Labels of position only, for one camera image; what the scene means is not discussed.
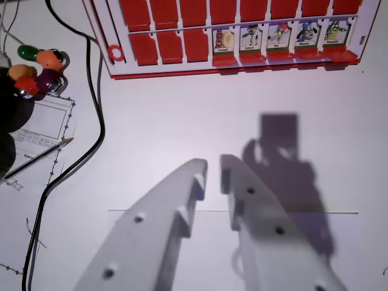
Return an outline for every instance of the paper sheet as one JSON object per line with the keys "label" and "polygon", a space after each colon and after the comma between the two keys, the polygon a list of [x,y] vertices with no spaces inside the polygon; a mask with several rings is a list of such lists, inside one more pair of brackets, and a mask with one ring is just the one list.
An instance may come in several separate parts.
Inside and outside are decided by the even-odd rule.
{"label": "paper sheet", "polygon": [[[75,105],[71,98],[52,96],[35,102],[27,123],[11,133],[16,147],[11,170],[73,136]],[[0,282],[4,290],[21,287],[22,268],[40,197],[46,185],[62,172],[64,162],[57,151],[0,186],[0,233],[6,234],[0,248]],[[38,253],[49,247],[44,238],[40,240]]]}

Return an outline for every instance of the orange bead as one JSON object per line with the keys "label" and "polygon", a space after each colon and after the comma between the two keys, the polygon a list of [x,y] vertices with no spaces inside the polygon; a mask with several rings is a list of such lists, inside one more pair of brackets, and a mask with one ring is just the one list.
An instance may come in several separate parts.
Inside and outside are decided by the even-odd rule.
{"label": "orange bead", "polygon": [[19,64],[13,65],[8,70],[8,75],[12,80],[16,81],[20,76],[27,76],[29,78],[34,78],[36,71],[27,65]]}
{"label": "orange bead", "polygon": [[35,84],[35,79],[27,76],[20,76],[16,81],[15,88],[23,90],[31,95],[35,95],[39,92],[39,89]]}
{"label": "orange bead", "polygon": [[52,50],[42,50],[36,55],[36,61],[40,63],[44,69],[52,69],[57,72],[63,68],[63,64],[58,60]]}

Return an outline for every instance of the purple bead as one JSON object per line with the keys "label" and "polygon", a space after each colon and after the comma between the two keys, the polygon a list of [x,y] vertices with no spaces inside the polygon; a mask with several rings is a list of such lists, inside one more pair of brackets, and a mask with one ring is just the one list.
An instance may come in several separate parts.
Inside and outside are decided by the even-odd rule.
{"label": "purple bead", "polygon": [[35,83],[43,93],[54,92],[62,85],[59,73],[52,69],[43,69],[42,73],[35,78]]}

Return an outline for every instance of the pen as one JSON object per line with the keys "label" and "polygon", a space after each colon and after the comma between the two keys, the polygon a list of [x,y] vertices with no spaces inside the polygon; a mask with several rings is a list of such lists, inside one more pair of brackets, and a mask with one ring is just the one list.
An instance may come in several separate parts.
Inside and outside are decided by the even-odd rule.
{"label": "pen", "polygon": [[63,147],[65,147],[70,141],[72,141],[73,138],[67,138],[67,139],[64,139],[63,141],[61,141],[59,144],[56,144],[52,147],[50,147],[49,149],[45,150],[44,152],[40,153],[39,155],[37,155],[36,157],[32,158],[31,160],[29,160],[28,162],[25,162],[23,165],[21,165],[20,167],[17,167],[16,169],[14,169],[13,171],[9,172],[8,174],[6,174],[3,178],[0,178],[0,185],[5,183],[8,179],[10,179],[11,177],[21,173],[22,171],[24,171],[25,169],[29,168],[31,165],[33,165],[34,163],[36,163],[37,161],[40,161],[42,158],[44,158],[45,156],[48,156],[49,154],[51,154],[52,152],[56,151],[56,150],[59,150]]}

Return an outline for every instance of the character card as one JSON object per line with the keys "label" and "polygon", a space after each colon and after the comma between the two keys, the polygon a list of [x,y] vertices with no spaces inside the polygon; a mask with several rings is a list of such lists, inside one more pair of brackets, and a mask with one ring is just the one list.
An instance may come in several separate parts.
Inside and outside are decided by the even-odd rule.
{"label": "character card", "polygon": [[349,31],[350,24],[348,24],[346,20],[330,20],[323,46],[345,45]]}
{"label": "character card", "polygon": [[270,25],[268,30],[267,51],[288,50],[291,28],[285,24]]}
{"label": "character card", "polygon": [[295,49],[300,49],[302,47],[316,47],[320,32],[321,28],[316,21],[299,23]]}
{"label": "character card", "polygon": [[240,52],[260,52],[261,31],[257,24],[248,27],[241,27],[240,30]]}
{"label": "character card", "polygon": [[213,52],[214,55],[233,53],[235,35],[229,29],[213,30]]}

